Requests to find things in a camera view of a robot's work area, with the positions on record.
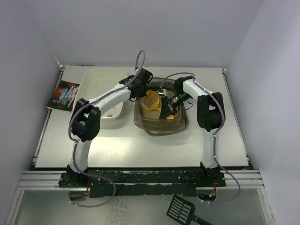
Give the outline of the yellow litter scoop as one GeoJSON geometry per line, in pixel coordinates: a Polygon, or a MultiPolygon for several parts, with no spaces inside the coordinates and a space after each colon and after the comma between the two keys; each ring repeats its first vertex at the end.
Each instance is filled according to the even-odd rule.
{"type": "Polygon", "coordinates": [[[146,96],[140,99],[140,106],[143,117],[149,119],[159,119],[161,111],[161,98],[155,91],[146,91],[146,96]],[[150,101],[150,106],[146,106],[144,104],[145,99],[150,101]]]}

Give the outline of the brown litter box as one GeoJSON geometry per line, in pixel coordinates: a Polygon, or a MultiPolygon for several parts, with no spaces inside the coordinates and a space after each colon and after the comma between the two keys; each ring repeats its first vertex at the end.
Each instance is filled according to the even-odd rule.
{"type": "MultiPolygon", "coordinates": [[[[147,90],[153,90],[156,93],[159,88],[166,89],[169,97],[177,94],[173,87],[175,81],[173,79],[166,79],[154,77],[150,83],[147,84],[147,90]]],[[[142,107],[143,98],[138,98],[135,103],[134,123],[137,127],[145,130],[151,136],[165,136],[173,135],[185,130],[189,125],[189,119],[184,108],[180,105],[176,108],[177,113],[172,119],[160,119],[160,111],[146,110],[142,107]]]]}

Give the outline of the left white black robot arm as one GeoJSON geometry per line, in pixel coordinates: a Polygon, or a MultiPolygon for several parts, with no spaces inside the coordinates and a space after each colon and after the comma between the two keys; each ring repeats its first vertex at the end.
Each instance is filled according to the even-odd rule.
{"type": "Polygon", "coordinates": [[[87,179],[88,155],[92,140],[100,131],[100,119],[110,109],[132,98],[146,96],[146,86],[153,74],[140,67],[135,75],[119,81],[104,94],[76,102],[68,127],[68,136],[74,142],[67,174],[77,183],[87,179]]]}

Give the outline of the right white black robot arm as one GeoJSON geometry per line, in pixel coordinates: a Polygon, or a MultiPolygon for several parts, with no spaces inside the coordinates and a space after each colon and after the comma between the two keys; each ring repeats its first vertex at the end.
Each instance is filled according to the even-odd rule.
{"type": "Polygon", "coordinates": [[[194,76],[181,77],[175,80],[173,87],[176,95],[168,97],[162,88],[160,119],[174,115],[176,108],[193,98],[197,101],[196,119],[203,129],[203,155],[200,162],[202,180],[221,177],[221,166],[218,162],[219,132],[225,124],[223,96],[220,92],[212,92],[200,85],[194,76]]]}

